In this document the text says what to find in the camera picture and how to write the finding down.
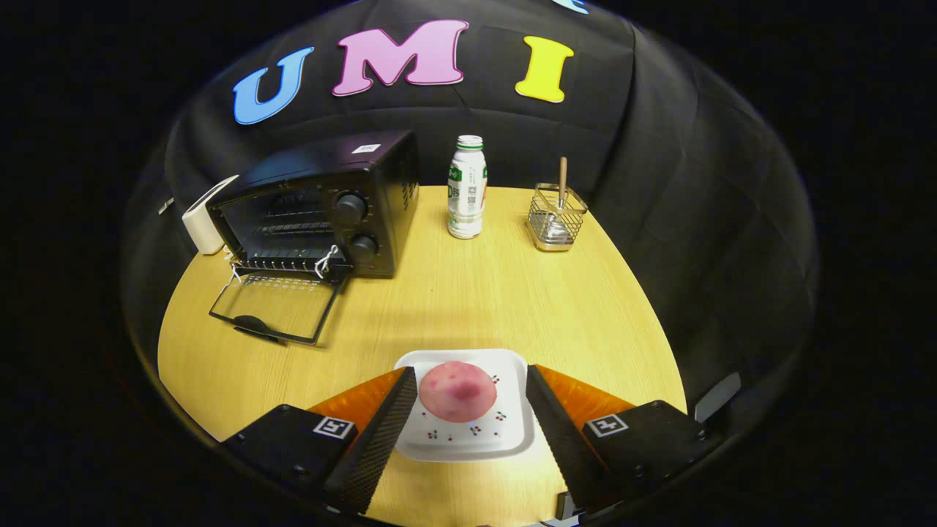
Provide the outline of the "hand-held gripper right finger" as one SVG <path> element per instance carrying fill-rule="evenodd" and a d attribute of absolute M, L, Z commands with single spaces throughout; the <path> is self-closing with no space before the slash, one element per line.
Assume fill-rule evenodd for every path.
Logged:
<path fill-rule="evenodd" d="M 724 442 L 666 401 L 636 405 L 553 368 L 526 369 L 526 399 L 586 512 L 662 490 Z"/>

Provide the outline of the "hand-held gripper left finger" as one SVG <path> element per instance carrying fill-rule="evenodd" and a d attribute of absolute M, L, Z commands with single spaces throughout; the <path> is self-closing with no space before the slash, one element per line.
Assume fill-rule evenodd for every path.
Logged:
<path fill-rule="evenodd" d="M 416 398 L 414 367 L 396 368 L 308 409 L 279 404 L 222 447 L 288 493 L 362 515 Z"/>

